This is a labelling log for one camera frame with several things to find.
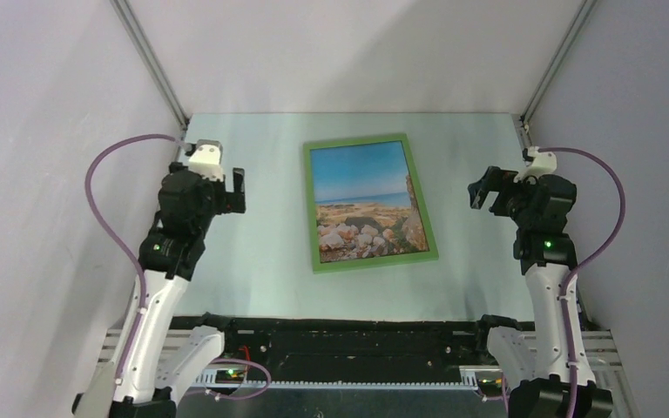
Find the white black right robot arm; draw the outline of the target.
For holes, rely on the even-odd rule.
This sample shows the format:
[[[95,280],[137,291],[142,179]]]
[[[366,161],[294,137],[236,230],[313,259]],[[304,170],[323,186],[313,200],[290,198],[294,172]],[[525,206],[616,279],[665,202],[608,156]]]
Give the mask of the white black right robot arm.
[[[575,245],[565,233],[577,187],[555,174],[518,179],[496,166],[468,187],[470,206],[480,209],[491,192],[490,212],[515,222],[513,256],[530,293],[536,346],[523,334],[498,326],[476,335],[471,344],[484,364],[498,362],[508,391],[510,417],[609,417],[612,392],[598,386],[585,354],[575,283]]]

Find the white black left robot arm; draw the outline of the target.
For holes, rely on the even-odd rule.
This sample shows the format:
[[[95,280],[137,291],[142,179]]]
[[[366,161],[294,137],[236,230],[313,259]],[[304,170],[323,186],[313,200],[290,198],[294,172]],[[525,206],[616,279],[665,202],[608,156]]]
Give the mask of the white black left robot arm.
[[[204,253],[214,217],[246,210],[245,171],[173,163],[162,179],[159,209],[139,247],[138,281],[116,351],[89,388],[77,394],[76,417],[174,417],[179,400],[211,360],[230,362],[240,338],[213,326],[195,328],[166,362],[160,360],[175,307]]]

